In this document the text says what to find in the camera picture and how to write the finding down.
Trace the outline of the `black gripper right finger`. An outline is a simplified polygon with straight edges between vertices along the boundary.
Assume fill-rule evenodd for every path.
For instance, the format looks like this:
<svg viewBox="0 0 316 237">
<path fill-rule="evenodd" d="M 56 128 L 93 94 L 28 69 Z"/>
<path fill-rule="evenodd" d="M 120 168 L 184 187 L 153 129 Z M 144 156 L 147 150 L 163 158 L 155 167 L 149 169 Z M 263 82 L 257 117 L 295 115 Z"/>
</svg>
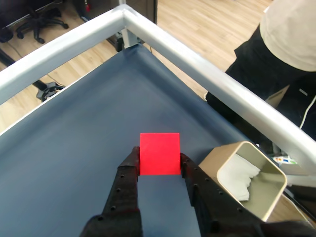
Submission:
<svg viewBox="0 0 316 237">
<path fill-rule="evenodd" d="M 263 221 L 242 207 L 183 153 L 180 168 L 202 237 L 264 236 Z"/>
</svg>

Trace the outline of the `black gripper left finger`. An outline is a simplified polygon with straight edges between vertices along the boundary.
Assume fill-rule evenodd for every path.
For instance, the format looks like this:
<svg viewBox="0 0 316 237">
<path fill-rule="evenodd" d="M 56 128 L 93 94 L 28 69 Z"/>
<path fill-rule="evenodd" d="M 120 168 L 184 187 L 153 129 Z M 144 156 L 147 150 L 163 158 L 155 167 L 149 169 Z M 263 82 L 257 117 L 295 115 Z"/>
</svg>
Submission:
<svg viewBox="0 0 316 237">
<path fill-rule="evenodd" d="M 137 182 L 140 175 L 140 148 L 134 147 L 118 166 L 101 214 L 84 226 L 81 237 L 142 237 Z"/>
</svg>

